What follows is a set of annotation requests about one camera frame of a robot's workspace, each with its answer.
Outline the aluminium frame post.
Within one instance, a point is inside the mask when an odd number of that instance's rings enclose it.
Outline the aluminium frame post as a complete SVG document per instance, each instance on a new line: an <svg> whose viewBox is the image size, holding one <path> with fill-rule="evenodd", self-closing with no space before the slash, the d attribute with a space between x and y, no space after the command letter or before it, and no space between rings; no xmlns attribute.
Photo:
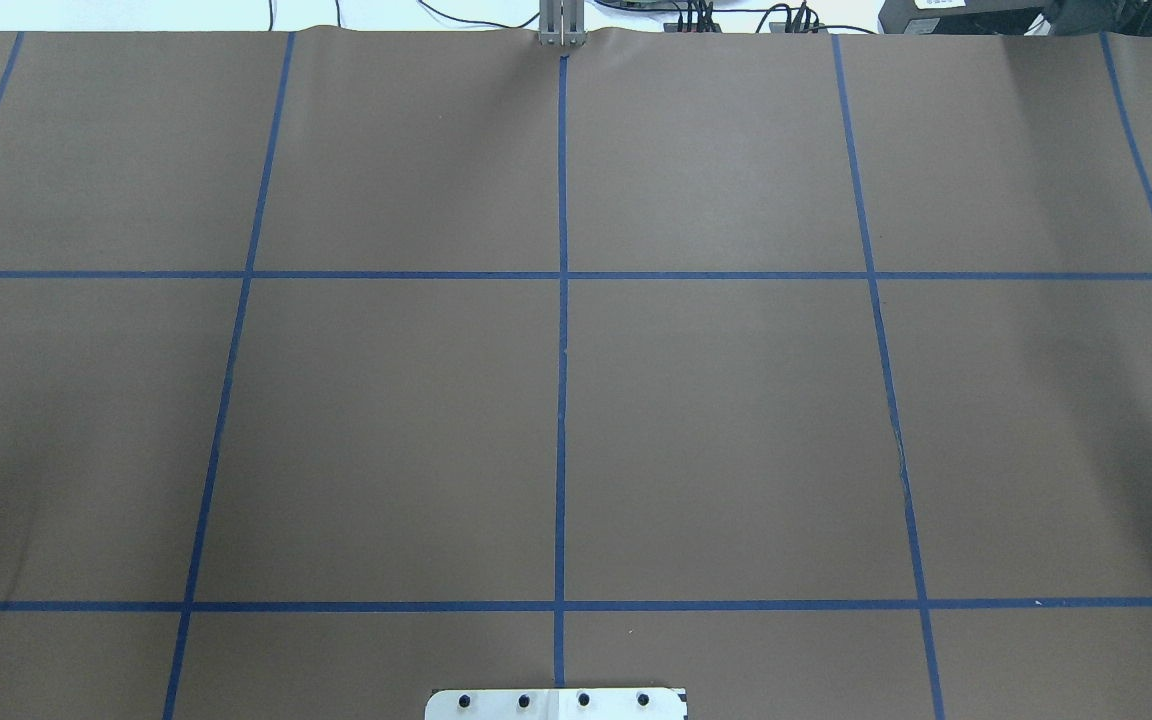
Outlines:
<svg viewBox="0 0 1152 720"><path fill-rule="evenodd" d="M538 41L550 47L577 47L588 41L585 1L540 0Z"/></svg>

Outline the black box with label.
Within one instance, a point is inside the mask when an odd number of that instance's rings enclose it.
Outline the black box with label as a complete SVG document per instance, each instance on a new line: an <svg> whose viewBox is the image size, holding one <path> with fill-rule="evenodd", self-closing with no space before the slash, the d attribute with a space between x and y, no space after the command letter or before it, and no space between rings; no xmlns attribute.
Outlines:
<svg viewBox="0 0 1152 720"><path fill-rule="evenodd" d="M884 35L1020 36L1041 18L1046 1L882 1Z"/></svg>

